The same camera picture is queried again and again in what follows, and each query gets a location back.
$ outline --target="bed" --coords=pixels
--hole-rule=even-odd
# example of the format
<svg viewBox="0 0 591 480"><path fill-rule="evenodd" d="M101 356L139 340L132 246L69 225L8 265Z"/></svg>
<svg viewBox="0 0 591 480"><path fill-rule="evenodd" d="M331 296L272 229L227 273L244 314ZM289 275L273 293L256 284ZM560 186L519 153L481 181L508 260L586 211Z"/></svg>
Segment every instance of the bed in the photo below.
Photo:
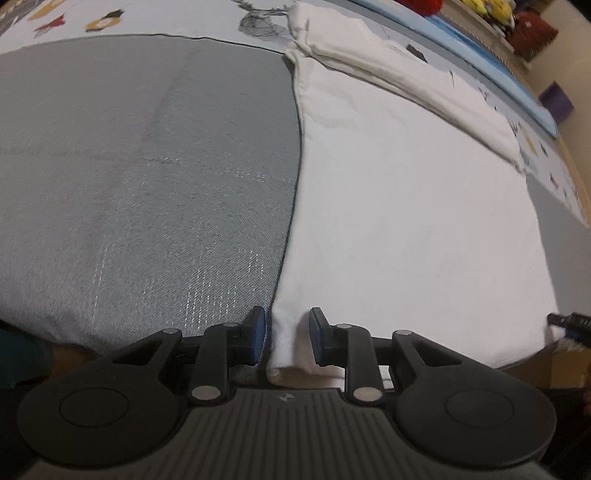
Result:
<svg viewBox="0 0 591 480"><path fill-rule="evenodd" d="M585 214L525 89L395 4L309 3L460 77L507 119L556 306L591 313ZM283 4L28 0L1 21L0 318L105 353L270 312L301 176ZM534 352L517 343L488 363Z"/></svg>

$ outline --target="gray fabric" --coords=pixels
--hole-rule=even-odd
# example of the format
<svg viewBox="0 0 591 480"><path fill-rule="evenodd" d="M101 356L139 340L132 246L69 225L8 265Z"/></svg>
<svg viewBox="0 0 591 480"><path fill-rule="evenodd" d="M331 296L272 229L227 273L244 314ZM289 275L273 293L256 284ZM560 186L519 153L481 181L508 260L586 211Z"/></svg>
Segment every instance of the gray fabric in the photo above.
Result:
<svg viewBox="0 0 591 480"><path fill-rule="evenodd" d="M559 313L591 315L591 232L531 175L527 187Z"/></svg>
<svg viewBox="0 0 591 480"><path fill-rule="evenodd" d="M1 319L106 352L269 306L300 158L280 55L103 37L0 78Z"/></svg>

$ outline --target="white towel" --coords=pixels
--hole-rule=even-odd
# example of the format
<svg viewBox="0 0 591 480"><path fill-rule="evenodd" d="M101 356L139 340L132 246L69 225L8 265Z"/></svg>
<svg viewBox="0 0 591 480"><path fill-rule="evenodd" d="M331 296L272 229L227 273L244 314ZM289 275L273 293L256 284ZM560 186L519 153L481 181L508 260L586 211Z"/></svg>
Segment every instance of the white towel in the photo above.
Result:
<svg viewBox="0 0 591 480"><path fill-rule="evenodd" d="M305 54L324 65L411 99L484 143L523 171L519 145L506 118L452 72L419 60L399 44L381 40L358 18L297 2L289 23L295 38L285 54Z"/></svg>
<svg viewBox="0 0 591 480"><path fill-rule="evenodd" d="M493 367L541 349L556 300L525 177L415 102L301 49L290 58L303 157L269 379L342 386L340 368L314 364L314 306L331 324L413 330Z"/></svg>

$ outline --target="cartoon print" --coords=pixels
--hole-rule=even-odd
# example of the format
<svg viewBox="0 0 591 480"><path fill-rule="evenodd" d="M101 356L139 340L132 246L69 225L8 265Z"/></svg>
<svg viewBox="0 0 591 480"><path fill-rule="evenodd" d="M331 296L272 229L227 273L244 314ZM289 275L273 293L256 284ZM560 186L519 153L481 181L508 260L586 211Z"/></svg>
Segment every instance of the cartoon print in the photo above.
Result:
<svg viewBox="0 0 591 480"><path fill-rule="evenodd" d="M534 143L531 141L531 137L529 135L529 133L527 132L527 130L525 130L525 128L523 128L523 125L521 125L521 122L519 122L518 124L519 129L521 130L521 133L523 134L523 137L525 138L525 141L527 142L527 144L530 146L530 150L537 155L538 151L535 149L535 145Z"/></svg>
<svg viewBox="0 0 591 480"><path fill-rule="evenodd" d="M45 3L39 10L33 13L27 20L39 20L40 18L45 17L46 15L53 12L57 7L59 7L63 2L66 0L49 0Z"/></svg>
<svg viewBox="0 0 591 480"><path fill-rule="evenodd" d="M276 25L271 17L286 17L287 7L258 9L248 2L248 0L232 0L240 8L248 13L240 20L238 31L250 36L260 38L261 40L279 39L289 42L291 34L288 28Z"/></svg>
<svg viewBox="0 0 591 480"><path fill-rule="evenodd" d="M425 63L429 63L427 61L427 59L425 58L425 55L423 54L422 51L417 50L416 48L414 48L410 43L407 45L407 50L412 53L416 58L418 58L419 60L422 60Z"/></svg>
<svg viewBox="0 0 591 480"><path fill-rule="evenodd" d="M519 130L517 125L509 122L509 126L511 127L511 129L513 130L513 135L515 135L515 137L517 137L517 131Z"/></svg>
<svg viewBox="0 0 591 480"><path fill-rule="evenodd" d="M556 181L556 179L554 178L554 176L552 174L550 174L550 182L552 183L552 185L554 185L555 189L558 189L558 187L559 187L558 182Z"/></svg>
<svg viewBox="0 0 591 480"><path fill-rule="evenodd" d="M65 25L65 24L66 24L66 20L64 19L64 15L61 14L59 17L57 17L54 20L51 20L49 23L46 23L45 25L42 25L40 27L37 27L34 30L34 32L35 32L35 38L40 37L41 35L46 34L52 28L61 27L62 25Z"/></svg>
<svg viewBox="0 0 591 480"><path fill-rule="evenodd" d="M488 100L488 92L485 92L480 87L478 87L478 89L480 90L480 93L482 94L482 97L484 98L484 100L487 101Z"/></svg>
<svg viewBox="0 0 591 480"><path fill-rule="evenodd" d="M90 22L86 27L86 32L100 32L105 28L114 27L116 24L121 22L121 15L123 15L125 10L114 10L112 12L107 13L104 17L98 18L92 22Z"/></svg>
<svg viewBox="0 0 591 480"><path fill-rule="evenodd" d="M564 201L566 202L566 205L570 207L569 196L567 195L566 189L564 187L562 188L562 193L564 193Z"/></svg>

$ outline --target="dark green cloth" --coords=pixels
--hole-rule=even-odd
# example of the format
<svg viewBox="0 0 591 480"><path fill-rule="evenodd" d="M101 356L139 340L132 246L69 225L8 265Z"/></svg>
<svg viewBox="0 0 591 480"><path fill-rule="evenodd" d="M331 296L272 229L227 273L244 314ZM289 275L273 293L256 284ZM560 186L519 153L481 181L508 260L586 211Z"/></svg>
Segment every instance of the dark green cloth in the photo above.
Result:
<svg viewBox="0 0 591 480"><path fill-rule="evenodd" d="M51 346L30 335L0 329L0 390L51 372Z"/></svg>

